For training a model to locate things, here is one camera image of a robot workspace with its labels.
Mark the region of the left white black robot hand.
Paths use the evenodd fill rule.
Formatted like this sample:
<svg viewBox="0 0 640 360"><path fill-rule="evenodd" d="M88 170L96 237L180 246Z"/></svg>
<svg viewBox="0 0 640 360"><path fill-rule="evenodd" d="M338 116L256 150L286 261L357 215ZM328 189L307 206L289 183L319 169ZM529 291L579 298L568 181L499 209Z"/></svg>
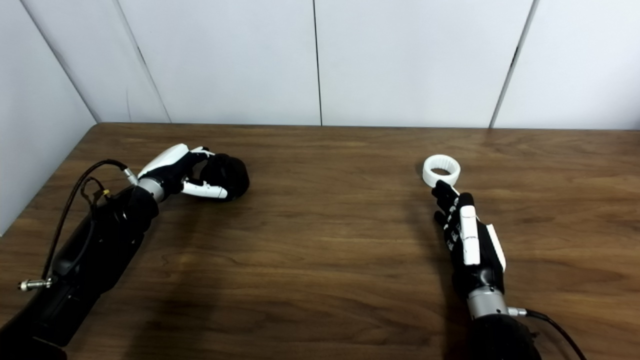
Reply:
<svg viewBox="0 0 640 360"><path fill-rule="evenodd" d="M231 194L224 187L189 178L197 164L213 157L215 153L204 146L195 149L183 143L171 146L142 169L137 186L151 194L156 203L176 194L230 201Z"/></svg>

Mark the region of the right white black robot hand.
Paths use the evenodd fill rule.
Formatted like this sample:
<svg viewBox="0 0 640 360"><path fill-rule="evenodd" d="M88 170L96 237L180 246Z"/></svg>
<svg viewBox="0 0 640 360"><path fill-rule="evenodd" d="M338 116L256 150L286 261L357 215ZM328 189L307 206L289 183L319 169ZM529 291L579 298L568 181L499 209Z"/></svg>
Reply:
<svg viewBox="0 0 640 360"><path fill-rule="evenodd" d="M431 191L439 207L434 213L441 226L453 266L452 285L458 297L484 287L505 292L505 256L495 232L482 223L470 193L458 193L443 180Z"/></svg>

